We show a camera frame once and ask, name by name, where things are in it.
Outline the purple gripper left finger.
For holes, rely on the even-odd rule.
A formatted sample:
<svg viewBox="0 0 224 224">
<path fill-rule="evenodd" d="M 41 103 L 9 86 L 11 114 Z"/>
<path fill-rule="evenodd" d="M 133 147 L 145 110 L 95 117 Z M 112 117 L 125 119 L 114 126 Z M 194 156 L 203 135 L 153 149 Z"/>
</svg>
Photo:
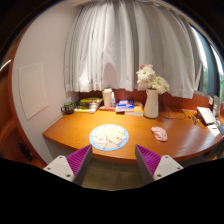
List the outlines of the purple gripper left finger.
<svg viewBox="0 0 224 224">
<path fill-rule="evenodd" d="M 92 145 L 88 145 L 67 157 L 59 155 L 44 170 L 81 186 L 91 158 Z"/>
</svg>

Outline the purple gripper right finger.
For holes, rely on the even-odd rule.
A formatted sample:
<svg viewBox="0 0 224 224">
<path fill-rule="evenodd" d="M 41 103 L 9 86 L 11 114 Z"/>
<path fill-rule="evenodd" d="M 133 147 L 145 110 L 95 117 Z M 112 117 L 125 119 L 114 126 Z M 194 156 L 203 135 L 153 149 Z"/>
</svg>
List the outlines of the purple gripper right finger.
<svg viewBox="0 0 224 224">
<path fill-rule="evenodd" d="M 135 156 L 145 184 L 182 169 L 182 166 L 169 155 L 160 156 L 138 144 L 135 145 Z"/>
</svg>

